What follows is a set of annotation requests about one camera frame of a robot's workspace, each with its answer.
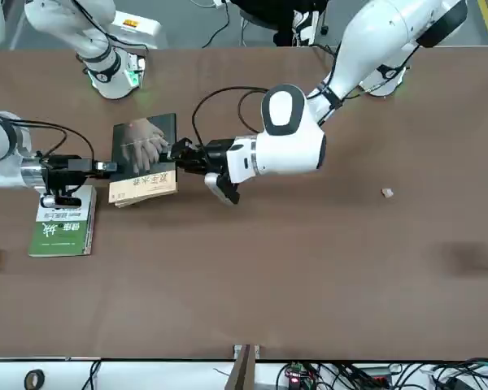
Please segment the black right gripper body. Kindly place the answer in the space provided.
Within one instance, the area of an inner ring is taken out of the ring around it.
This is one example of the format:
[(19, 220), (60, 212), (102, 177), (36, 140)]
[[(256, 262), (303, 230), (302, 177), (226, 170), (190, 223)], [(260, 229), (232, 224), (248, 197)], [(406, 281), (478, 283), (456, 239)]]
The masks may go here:
[(44, 160), (43, 180), (46, 194), (70, 197), (85, 183), (85, 176), (81, 171), (71, 171), (68, 167), (71, 160), (82, 160), (82, 157), (75, 154), (54, 154)]

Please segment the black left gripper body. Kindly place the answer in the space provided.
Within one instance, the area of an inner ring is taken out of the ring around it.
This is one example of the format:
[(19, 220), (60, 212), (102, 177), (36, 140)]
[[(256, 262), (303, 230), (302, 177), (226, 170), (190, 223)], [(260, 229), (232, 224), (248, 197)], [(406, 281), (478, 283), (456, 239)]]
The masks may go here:
[(217, 139), (205, 144), (209, 171), (224, 174), (228, 170), (227, 151), (233, 145), (233, 139)]

